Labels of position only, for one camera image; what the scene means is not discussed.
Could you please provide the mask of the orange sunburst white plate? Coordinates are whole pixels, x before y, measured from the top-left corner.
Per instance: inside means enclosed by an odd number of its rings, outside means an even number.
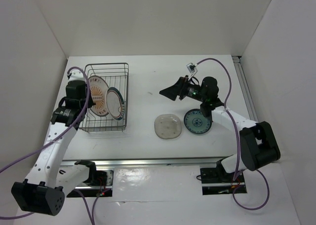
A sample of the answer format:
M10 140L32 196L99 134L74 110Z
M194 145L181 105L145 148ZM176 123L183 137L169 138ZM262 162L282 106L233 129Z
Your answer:
M94 102L91 107L92 112L97 116L106 116L109 114L106 105L106 93L109 89L108 84L99 76L94 75L89 79L90 95Z

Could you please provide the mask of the blue floral teal plate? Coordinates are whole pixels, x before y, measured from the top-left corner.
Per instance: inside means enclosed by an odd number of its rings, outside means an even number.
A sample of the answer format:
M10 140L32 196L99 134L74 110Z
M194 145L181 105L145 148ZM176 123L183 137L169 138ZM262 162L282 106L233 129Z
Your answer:
M186 112L183 122L191 133L197 135L207 133L212 126L212 121L205 118L200 109L192 109Z

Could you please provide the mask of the clear glass square plate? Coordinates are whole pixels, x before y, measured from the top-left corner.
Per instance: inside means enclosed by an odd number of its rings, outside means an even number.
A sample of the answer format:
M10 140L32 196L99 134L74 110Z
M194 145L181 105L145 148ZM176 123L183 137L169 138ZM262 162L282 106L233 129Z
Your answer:
M181 120L174 114L161 114L154 121L154 130L161 139L175 139L182 133Z

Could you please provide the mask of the green red rimmed white plate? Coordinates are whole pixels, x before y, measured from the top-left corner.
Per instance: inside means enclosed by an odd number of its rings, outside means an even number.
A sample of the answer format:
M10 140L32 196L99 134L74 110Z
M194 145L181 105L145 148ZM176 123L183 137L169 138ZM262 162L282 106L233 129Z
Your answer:
M110 87L106 93L106 105L107 110L114 120L120 121L125 114L125 102L115 87Z

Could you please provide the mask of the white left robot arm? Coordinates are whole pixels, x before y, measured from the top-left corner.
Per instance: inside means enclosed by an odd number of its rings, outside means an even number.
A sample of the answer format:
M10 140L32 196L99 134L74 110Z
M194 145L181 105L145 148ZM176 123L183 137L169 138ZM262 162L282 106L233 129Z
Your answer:
M35 165L22 182L15 182L11 193L22 211L56 216L65 197L79 184L92 185L97 181L96 165L79 160L69 170L60 169L71 140L92 99L84 80L69 81L66 96L53 112L46 143Z

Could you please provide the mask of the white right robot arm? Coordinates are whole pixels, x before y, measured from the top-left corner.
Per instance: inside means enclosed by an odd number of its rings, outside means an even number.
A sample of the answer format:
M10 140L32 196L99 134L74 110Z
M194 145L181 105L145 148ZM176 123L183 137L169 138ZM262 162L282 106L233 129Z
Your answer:
M241 171L255 171L280 159L281 154L271 125L247 119L228 107L218 97L217 80L205 77L201 85L193 84L188 76L159 92L175 101L185 97L199 101L202 115L211 122L220 124L235 133L237 153L217 161L215 175L222 182Z

